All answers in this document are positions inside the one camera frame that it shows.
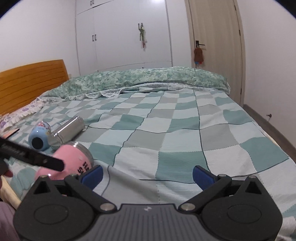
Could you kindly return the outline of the person's left hand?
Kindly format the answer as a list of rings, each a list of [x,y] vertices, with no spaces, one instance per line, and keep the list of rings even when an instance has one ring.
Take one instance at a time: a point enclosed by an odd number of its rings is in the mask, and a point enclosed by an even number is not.
[[[8,178],[11,178],[11,177],[13,177],[13,172],[11,170],[8,170],[3,175]]]

